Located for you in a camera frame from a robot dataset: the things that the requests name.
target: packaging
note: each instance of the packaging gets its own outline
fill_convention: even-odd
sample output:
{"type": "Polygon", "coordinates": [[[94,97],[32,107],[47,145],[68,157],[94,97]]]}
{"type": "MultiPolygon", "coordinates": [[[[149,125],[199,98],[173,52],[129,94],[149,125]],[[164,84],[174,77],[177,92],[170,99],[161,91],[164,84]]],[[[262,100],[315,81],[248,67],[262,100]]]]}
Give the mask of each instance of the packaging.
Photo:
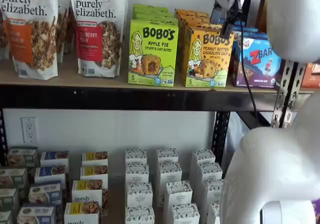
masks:
{"type": "Polygon", "coordinates": [[[179,160],[177,150],[175,148],[158,148],[156,150],[157,163],[176,163],[179,160]]]}
{"type": "MultiPolygon", "coordinates": [[[[274,88],[281,58],[272,50],[267,35],[244,33],[243,62],[250,87],[274,88]]],[[[235,86],[247,86],[241,64],[241,42],[238,38],[234,53],[232,81],[235,86]]]]}
{"type": "Polygon", "coordinates": [[[42,152],[40,158],[41,167],[64,166],[65,172],[69,172],[69,152],[42,152]]]}
{"type": "Polygon", "coordinates": [[[98,224],[99,203],[67,203],[64,212],[65,224],[98,224]]]}
{"type": "Polygon", "coordinates": [[[225,87],[234,40],[220,38],[220,28],[188,27],[182,77],[186,87],[225,87]]]}
{"type": "Polygon", "coordinates": [[[50,204],[24,204],[17,217],[17,224],[56,224],[56,211],[50,204]]]}
{"type": "Polygon", "coordinates": [[[125,151],[125,164],[147,164],[147,151],[144,149],[132,149],[125,151]]]}
{"type": "Polygon", "coordinates": [[[201,198],[201,205],[198,207],[200,210],[200,220],[202,224],[206,224],[208,219],[209,207],[212,203],[220,204],[223,180],[206,180],[203,183],[203,192],[201,198]]]}
{"type": "Polygon", "coordinates": [[[127,0],[71,0],[79,73],[119,76],[127,0]]]}
{"type": "Polygon", "coordinates": [[[190,204],[192,199],[192,188],[189,181],[167,183],[164,195],[163,220],[170,222],[169,210],[173,205],[190,204]]]}
{"type": "Polygon", "coordinates": [[[189,180],[192,189],[195,188],[196,185],[196,176],[197,176],[197,166],[200,163],[214,163],[216,157],[214,153],[210,149],[194,151],[191,156],[191,165],[190,165],[190,173],[189,180]]]}
{"type": "Polygon", "coordinates": [[[155,201],[157,207],[163,207],[166,184],[180,182],[182,169],[179,163],[158,164],[155,176],[155,201]]]}
{"type": "Polygon", "coordinates": [[[96,152],[96,153],[82,153],[82,166],[107,166],[108,165],[108,153],[96,152]]]}
{"type": "Polygon", "coordinates": [[[125,166],[125,186],[129,183],[149,182],[149,166],[147,164],[127,164],[125,166]]]}
{"type": "Polygon", "coordinates": [[[39,166],[36,149],[12,148],[10,149],[7,158],[10,167],[33,168],[39,166]]]}
{"type": "Polygon", "coordinates": [[[4,29],[21,78],[58,76],[56,24],[58,0],[0,0],[4,29]]]}
{"type": "Polygon", "coordinates": [[[33,184],[29,190],[28,200],[33,204],[52,204],[55,207],[56,223],[62,223],[63,199],[61,181],[33,184]]]}
{"type": "Polygon", "coordinates": [[[198,224],[200,214],[196,204],[174,205],[170,210],[168,224],[198,224]]]}
{"type": "Polygon", "coordinates": [[[132,19],[130,26],[130,84],[173,87],[178,25],[132,19]]]}
{"type": "Polygon", "coordinates": [[[152,207],[151,183],[130,183],[126,187],[126,206],[129,208],[152,207]]]}
{"type": "Polygon", "coordinates": [[[125,224],[154,224],[152,207],[125,208],[125,224]]]}

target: green box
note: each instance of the green box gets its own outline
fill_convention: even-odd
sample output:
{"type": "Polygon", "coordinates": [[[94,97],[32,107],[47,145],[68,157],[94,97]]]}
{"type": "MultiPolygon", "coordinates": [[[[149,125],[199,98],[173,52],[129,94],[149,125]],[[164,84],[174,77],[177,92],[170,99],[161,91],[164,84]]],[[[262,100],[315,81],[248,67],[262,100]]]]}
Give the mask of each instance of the green box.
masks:
{"type": "Polygon", "coordinates": [[[129,83],[173,87],[178,29],[176,23],[131,20],[129,83]]]}

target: cereal box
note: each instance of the cereal box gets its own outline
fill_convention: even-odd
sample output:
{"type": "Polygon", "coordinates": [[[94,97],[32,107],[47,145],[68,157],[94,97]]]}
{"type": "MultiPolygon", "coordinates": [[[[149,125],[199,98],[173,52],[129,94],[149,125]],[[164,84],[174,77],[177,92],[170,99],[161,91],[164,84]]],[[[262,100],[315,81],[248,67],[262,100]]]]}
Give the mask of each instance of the cereal box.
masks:
{"type": "Polygon", "coordinates": [[[125,208],[125,224],[154,224],[152,207],[125,208]]]}
{"type": "Polygon", "coordinates": [[[95,153],[83,153],[82,154],[82,166],[107,166],[108,165],[108,153],[107,152],[95,152],[95,153]]]}
{"type": "Polygon", "coordinates": [[[132,149],[125,151],[125,164],[147,164],[147,151],[144,149],[132,149]]]}
{"type": "Polygon", "coordinates": [[[41,167],[64,166],[65,172],[69,172],[69,152],[42,152],[40,158],[41,167]]]}
{"type": "Polygon", "coordinates": [[[64,212],[61,181],[31,185],[29,202],[54,205],[56,222],[61,223],[63,221],[64,212]]]}
{"type": "Polygon", "coordinates": [[[186,87],[225,87],[234,33],[220,38],[220,28],[188,27],[183,57],[186,87]]]}
{"type": "Polygon", "coordinates": [[[132,19],[128,82],[173,87],[177,40],[176,23],[132,19]]]}
{"type": "Polygon", "coordinates": [[[152,198],[151,183],[130,183],[126,188],[126,206],[129,208],[151,207],[152,198]]]}
{"type": "Polygon", "coordinates": [[[64,224],[98,224],[99,203],[67,203],[64,224]]]}
{"type": "MultiPolygon", "coordinates": [[[[250,87],[274,88],[281,58],[272,50],[266,34],[244,33],[243,63],[250,87]]],[[[234,53],[232,80],[235,86],[247,86],[242,69],[242,38],[238,38],[234,53]]]]}
{"type": "Polygon", "coordinates": [[[17,224],[56,224],[56,211],[50,204],[24,204],[18,217],[17,224]]]}
{"type": "Polygon", "coordinates": [[[191,187],[194,189],[196,185],[196,177],[197,177],[197,166],[200,163],[214,163],[216,157],[214,153],[210,149],[194,151],[191,157],[191,165],[190,165],[190,173],[189,173],[189,180],[191,187]]]}

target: bobo's apple pie box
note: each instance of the bobo's apple pie box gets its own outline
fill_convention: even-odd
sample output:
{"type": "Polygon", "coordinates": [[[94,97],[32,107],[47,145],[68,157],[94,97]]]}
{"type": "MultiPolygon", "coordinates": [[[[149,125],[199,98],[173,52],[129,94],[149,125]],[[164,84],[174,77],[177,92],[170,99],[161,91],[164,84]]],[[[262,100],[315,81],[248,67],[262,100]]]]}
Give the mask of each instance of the bobo's apple pie box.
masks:
{"type": "Polygon", "coordinates": [[[173,87],[177,40],[177,23],[132,19],[128,82],[173,87]]]}
{"type": "Polygon", "coordinates": [[[220,38],[220,28],[188,27],[182,77],[186,87],[225,87],[234,33],[220,38]]]}

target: cartoon woman illustration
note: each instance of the cartoon woman illustration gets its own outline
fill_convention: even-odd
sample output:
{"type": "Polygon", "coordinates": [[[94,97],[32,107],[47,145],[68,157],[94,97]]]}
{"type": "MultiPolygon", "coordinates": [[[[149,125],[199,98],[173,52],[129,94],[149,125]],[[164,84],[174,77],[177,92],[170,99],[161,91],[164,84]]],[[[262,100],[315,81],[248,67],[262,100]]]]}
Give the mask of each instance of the cartoon woman illustration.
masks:
{"type": "Polygon", "coordinates": [[[142,52],[142,36],[139,31],[135,31],[131,36],[129,50],[129,64],[131,68],[141,66],[142,52]]]}
{"type": "Polygon", "coordinates": [[[201,49],[202,49],[202,42],[200,40],[200,36],[198,35],[191,45],[191,53],[190,53],[189,62],[188,62],[190,69],[194,69],[195,66],[200,65],[200,62],[202,60],[201,49]]]}

